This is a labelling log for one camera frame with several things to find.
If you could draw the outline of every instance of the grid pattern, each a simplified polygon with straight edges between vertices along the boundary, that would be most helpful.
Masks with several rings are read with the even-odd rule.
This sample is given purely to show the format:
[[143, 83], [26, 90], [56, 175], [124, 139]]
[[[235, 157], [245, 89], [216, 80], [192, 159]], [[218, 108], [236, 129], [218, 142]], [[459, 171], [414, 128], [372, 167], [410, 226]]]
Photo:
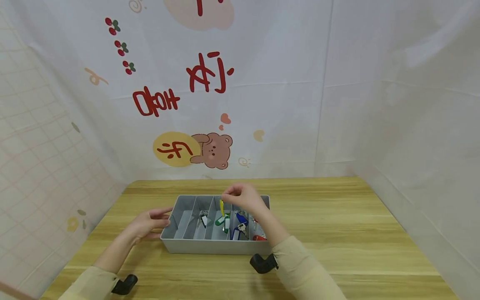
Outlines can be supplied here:
[[39, 297], [123, 188], [0, 7], [0, 281]]

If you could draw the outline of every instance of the black wrist strap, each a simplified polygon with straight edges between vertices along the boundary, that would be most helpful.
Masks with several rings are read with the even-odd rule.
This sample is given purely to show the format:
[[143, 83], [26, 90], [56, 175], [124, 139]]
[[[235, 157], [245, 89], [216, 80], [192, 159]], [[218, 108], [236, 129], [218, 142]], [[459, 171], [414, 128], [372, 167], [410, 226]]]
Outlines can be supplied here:
[[273, 253], [270, 254], [267, 259], [263, 259], [263, 257], [257, 253], [250, 259], [250, 264], [259, 274], [265, 274], [273, 269], [278, 269], [278, 264], [276, 263]]
[[124, 281], [117, 281], [117, 284], [112, 290], [112, 293], [117, 295], [127, 295], [132, 290], [133, 286], [137, 283], [137, 276], [130, 274]]

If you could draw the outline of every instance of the red chinese character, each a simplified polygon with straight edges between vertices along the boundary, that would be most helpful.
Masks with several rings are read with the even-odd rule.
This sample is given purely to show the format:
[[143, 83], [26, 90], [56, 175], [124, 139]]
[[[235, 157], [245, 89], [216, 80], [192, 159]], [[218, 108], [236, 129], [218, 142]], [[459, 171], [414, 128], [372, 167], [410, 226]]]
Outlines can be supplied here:
[[[144, 98], [145, 104], [147, 105], [148, 112], [144, 112], [142, 107], [140, 106], [140, 102], [138, 101], [138, 96], [142, 96]], [[172, 89], [168, 89], [168, 94], [167, 92], [162, 93], [155, 93], [154, 96], [150, 94], [150, 91], [148, 90], [148, 87], [144, 87], [143, 91], [137, 91], [133, 93], [133, 99], [135, 101], [135, 105], [137, 106], [138, 111], [142, 114], [142, 116], [150, 116], [152, 114], [155, 114], [156, 117], [158, 117], [158, 111], [157, 108], [161, 110], [167, 110], [167, 109], [178, 109], [177, 106], [177, 101], [180, 101], [180, 97], [175, 97], [173, 94]]]
[[[220, 52], [218, 52], [218, 51], [209, 52], [207, 54], [207, 56], [209, 58], [217, 57], [219, 55], [220, 55]], [[192, 93], [195, 92], [195, 81], [198, 81], [205, 86], [205, 91], [209, 92], [210, 89], [209, 89], [208, 85], [210, 84], [210, 82], [207, 79], [207, 73], [209, 75], [213, 76], [213, 77], [215, 77], [215, 73], [213, 73], [212, 70], [210, 70], [209, 68], [205, 67], [204, 56], [201, 53], [198, 53], [198, 60], [199, 60], [200, 63], [198, 65], [194, 66], [193, 69], [187, 68], [187, 73], [190, 75], [190, 91]], [[218, 70], [220, 71], [221, 87], [219, 89], [216, 88], [215, 91], [219, 94], [222, 94], [226, 90], [225, 69], [223, 67], [223, 61], [220, 57], [217, 58], [216, 61], [218, 63]], [[201, 78], [197, 76], [198, 71], [202, 71], [202, 77]], [[227, 71], [227, 75], [231, 76], [234, 71], [235, 71], [235, 69], [230, 68]]]
[[198, 16], [201, 17], [204, 14], [204, 7], [202, 4], [202, 0], [197, 0], [197, 11], [198, 11]]
[[[184, 142], [173, 142], [172, 143], [172, 148], [171, 149], [167, 149], [167, 150], [162, 150], [160, 148], [157, 148], [156, 150], [158, 152], [161, 152], [161, 153], [170, 153], [170, 152], [175, 152], [175, 154], [177, 155], [178, 158], [181, 158], [181, 155], [180, 155], [180, 150], [183, 150], [183, 148], [177, 148], [177, 145], [182, 145], [185, 147], [185, 149], [187, 149], [188, 153], [190, 153], [191, 156], [193, 156], [193, 152], [190, 150], [190, 148], [188, 147], [187, 144], [185, 144]], [[162, 146], [164, 147], [170, 147], [170, 144], [167, 144], [167, 143], [163, 143]], [[173, 154], [169, 154], [167, 156], [168, 159], [171, 159], [173, 158]]]

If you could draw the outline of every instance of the beige sleeve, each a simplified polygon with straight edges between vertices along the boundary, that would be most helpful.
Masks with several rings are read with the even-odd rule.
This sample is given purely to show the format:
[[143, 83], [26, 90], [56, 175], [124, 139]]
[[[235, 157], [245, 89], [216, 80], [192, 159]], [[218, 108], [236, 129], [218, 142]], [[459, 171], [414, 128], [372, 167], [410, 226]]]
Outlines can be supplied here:
[[273, 248], [277, 275], [298, 300], [346, 300], [323, 266], [291, 236]]
[[77, 278], [59, 300], [109, 299], [117, 281], [116, 274], [91, 266]]

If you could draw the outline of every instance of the yellow circle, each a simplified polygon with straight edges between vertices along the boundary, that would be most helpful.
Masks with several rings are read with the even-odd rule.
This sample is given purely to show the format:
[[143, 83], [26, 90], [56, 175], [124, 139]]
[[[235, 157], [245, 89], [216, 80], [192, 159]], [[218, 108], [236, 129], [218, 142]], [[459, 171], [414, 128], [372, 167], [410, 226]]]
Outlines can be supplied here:
[[186, 133], [169, 131], [153, 141], [153, 153], [171, 167], [186, 167], [190, 158], [202, 153], [198, 142]]
[[78, 227], [78, 219], [75, 218], [74, 216], [68, 219], [67, 221], [67, 231], [68, 232], [74, 232], [77, 230]]

